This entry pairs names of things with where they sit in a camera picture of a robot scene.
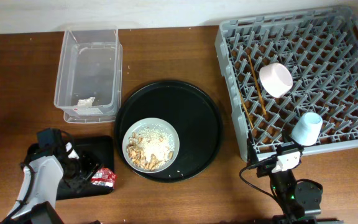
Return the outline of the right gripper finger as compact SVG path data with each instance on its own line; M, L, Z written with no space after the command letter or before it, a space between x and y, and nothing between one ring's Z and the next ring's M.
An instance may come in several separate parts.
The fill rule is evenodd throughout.
M286 131L285 129L283 129L281 131L281 134L282 134L283 144L294 144L295 143L293 138L290 136L288 131Z
M247 134L247 165L248 166L254 166L256 163L258 163L259 159L257 157L257 152L254 149L254 138L252 136L252 132L248 131Z

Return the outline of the light blue cup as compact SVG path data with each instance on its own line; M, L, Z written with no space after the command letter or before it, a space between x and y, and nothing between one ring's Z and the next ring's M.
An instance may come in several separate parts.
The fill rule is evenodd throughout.
M312 146L318 139L322 124L323 119L319 114L307 112L296 123L291 132L291 137L298 144Z

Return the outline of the red snack wrapper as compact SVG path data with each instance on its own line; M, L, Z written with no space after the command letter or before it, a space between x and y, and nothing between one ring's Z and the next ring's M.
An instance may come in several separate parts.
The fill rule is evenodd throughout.
M98 170L94 176L91 178L91 183L93 185L103 186L103 187L109 187L114 188L116 181L116 174L106 168L103 167L100 170Z

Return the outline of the white tissue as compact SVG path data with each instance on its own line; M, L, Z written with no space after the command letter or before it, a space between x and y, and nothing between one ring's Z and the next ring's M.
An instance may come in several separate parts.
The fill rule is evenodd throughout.
M94 100L95 100L95 97L89 97L89 98L86 98L86 99L80 99L77 102L77 106L78 107L85 107L85 108L92 107Z

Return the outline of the food scraps and rice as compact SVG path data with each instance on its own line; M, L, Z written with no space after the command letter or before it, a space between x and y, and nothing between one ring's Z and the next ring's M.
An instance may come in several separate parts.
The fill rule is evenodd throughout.
M173 160L174 138L161 128L133 131L125 146L130 162L146 171L156 171Z

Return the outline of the grey plate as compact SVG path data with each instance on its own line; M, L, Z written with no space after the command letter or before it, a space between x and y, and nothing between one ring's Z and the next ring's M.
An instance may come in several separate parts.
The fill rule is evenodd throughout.
M127 130L121 146L125 161L134 170L155 174L176 160L180 140L170 123L160 118L145 118Z

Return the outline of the wooden chopstick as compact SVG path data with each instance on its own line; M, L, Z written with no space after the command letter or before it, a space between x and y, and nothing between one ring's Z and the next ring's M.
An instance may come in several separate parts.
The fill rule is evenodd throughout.
M257 78L256 72L254 70L254 65L252 63L252 59L251 59L250 54L247 54L247 56L248 56L248 59L249 59L251 72L252 72L252 75L253 75L253 78L254 78L255 87L257 89L257 93L258 93L258 97L259 97L259 103L260 103L260 105L262 107L262 112L263 112L264 116L267 116L267 111L265 109L264 99L262 97L262 92L261 92L260 87L259 87L258 78Z
M253 129L253 128L254 128L254 125L253 125L252 121L250 120L249 112L248 112L248 110L247 110L247 108L246 108L243 95L242 95L242 93L241 93L240 90L239 90L238 92L239 92L239 95L240 95L240 99L241 99L241 103L242 103L242 108L244 109L244 112L245 112L245 114L246 114L246 118L247 118L247 120L248 120L248 122L249 122L249 125L250 125L251 129Z

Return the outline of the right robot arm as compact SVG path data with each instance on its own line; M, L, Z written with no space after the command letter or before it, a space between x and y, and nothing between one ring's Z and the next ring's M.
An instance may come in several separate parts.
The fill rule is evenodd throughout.
M317 223L316 217L321 214L323 186L310 179L296 179L293 169L301 164L304 147L298 144L286 131L282 131L283 143L276 153L261 161L252 158L248 165L241 169L239 176L253 189L271 197L282 209L281 215L275 215L272 223ZM257 177L270 179L270 192L251 184L242 173L255 169Z

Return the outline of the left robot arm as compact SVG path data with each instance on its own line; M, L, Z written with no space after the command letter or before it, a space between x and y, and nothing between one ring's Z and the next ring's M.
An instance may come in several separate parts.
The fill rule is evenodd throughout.
M59 183L79 193L102 167L89 153L71 157L76 144L65 131L44 129L37 133L37 139L38 148L20 164L24 173L21 190L2 223L62 223L55 211Z

